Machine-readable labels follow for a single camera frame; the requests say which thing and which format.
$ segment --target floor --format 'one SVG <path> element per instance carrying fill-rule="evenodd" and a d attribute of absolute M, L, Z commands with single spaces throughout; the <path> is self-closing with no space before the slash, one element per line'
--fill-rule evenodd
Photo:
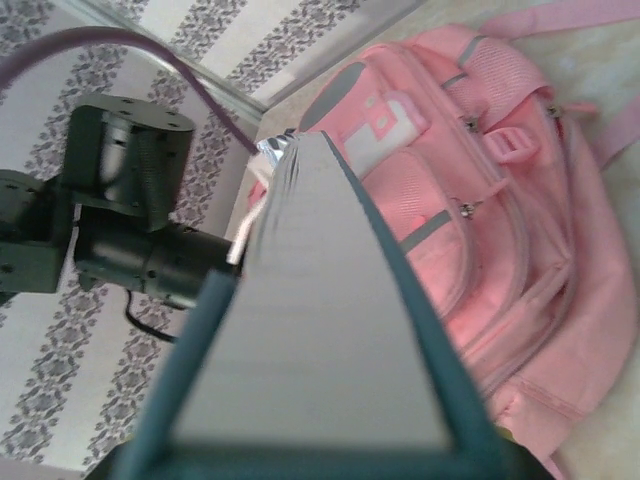
<path fill-rule="evenodd" d="M 526 0 L 431 0 L 384 32 L 374 42 L 405 38 L 424 29 L 455 22 L 479 26 L 495 13 L 544 3 Z M 593 133 L 638 93 L 640 35 L 637 22 L 547 35 L 516 42 L 536 61 L 558 89 L 561 101 L 595 101 L 602 114 L 585 130 Z M 326 81 L 327 72 L 270 110 L 258 138 L 297 125 L 306 106 Z M 622 228 L 628 238 L 636 278 L 640 272 L 640 145 L 630 148 L 605 173 L 605 181 Z M 230 231 L 246 208 L 244 198 L 251 179 L 245 177 Z M 614 389 L 601 407 L 572 434 L 562 455 L 576 480 L 633 480 L 639 477 L 640 456 L 640 347 L 629 359 Z"/>

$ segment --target black cable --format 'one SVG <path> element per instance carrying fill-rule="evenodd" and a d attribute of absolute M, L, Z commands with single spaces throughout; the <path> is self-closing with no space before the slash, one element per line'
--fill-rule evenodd
<path fill-rule="evenodd" d="M 156 330 L 149 325 L 145 325 L 131 313 L 131 304 L 133 303 L 133 292 L 131 290 L 127 290 L 127 306 L 124 309 L 124 316 L 127 317 L 129 323 L 136 327 L 138 330 L 142 330 L 144 333 L 148 333 L 152 337 L 157 338 L 158 340 L 162 340 L 163 342 L 175 343 L 177 337 L 173 335 L 169 335 L 168 333 L 161 332 L 160 330 Z"/>

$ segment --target pink backpack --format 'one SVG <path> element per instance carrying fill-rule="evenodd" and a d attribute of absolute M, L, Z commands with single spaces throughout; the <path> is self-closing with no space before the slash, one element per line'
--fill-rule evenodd
<path fill-rule="evenodd" d="M 495 37 L 640 16 L 637 0 L 602 5 L 567 0 L 481 32 L 449 25 L 375 45 L 299 127 L 329 134 L 495 422 L 542 461 L 597 407 L 636 337 L 630 260 L 600 169 L 636 139 L 640 97 L 590 145 L 536 66 Z"/>

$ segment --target backpack buckle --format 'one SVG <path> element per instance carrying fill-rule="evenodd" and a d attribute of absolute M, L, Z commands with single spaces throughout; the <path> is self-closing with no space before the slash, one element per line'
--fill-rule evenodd
<path fill-rule="evenodd" d="M 498 128 L 486 133 L 483 141 L 498 163 L 524 162 L 540 148 L 538 140 L 520 127 Z"/>

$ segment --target backpack strap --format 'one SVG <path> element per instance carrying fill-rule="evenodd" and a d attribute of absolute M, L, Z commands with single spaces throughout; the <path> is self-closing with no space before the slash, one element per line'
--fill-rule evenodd
<path fill-rule="evenodd" d="M 480 32 L 495 38 L 516 39 L 634 18 L 640 18 L 638 0 L 563 0 L 498 15 L 482 25 Z"/>
<path fill-rule="evenodd" d="M 607 168 L 618 153 L 638 140 L 640 140 L 640 95 L 613 117 L 593 143 L 593 150 L 600 168 Z"/>

